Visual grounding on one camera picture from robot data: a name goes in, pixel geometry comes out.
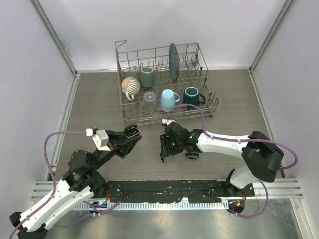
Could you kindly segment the small black earbud case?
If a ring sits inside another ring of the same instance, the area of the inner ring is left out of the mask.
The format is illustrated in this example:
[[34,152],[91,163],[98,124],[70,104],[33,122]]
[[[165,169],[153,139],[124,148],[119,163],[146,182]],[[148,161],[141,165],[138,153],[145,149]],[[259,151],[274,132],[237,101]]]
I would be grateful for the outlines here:
[[130,138],[139,136],[140,135],[140,131],[139,131],[137,125],[132,124],[132,125],[127,126],[124,129],[124,135],[125,135],[126,139],[130,139]]

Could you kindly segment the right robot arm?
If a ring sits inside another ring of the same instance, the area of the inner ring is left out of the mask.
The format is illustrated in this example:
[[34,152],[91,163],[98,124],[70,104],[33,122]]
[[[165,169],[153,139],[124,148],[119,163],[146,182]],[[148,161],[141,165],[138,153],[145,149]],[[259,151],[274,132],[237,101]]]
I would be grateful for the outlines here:
[[244,166],[231,170],[220,195],[235,197],[257,180],[275,181],[284,153],[261,132],[229,136],[202,129],[188,131],[174,120],[163,119],[162,124],[165,127],[160,136],[162,159],[185,152],[190,159],[197,159],[201,153],[219,153],[244,160]]

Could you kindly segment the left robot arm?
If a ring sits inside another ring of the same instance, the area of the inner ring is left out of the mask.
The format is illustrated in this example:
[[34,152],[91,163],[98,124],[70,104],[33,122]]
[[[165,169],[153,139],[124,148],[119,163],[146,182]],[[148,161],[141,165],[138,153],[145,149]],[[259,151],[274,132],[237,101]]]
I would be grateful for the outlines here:
[[75,151],[63,178],[52,181],[53,189],[30,209],[10,216],[15,227],[10,238],[17,235],[20,239],[43,239],[76,205],[90,198],[104,197],[108,183],[98,169],[114,156],[125,158],[142,138],[135,124],[120,132],[89,128],[79,135],[91,137],[96,150],[92,153]]

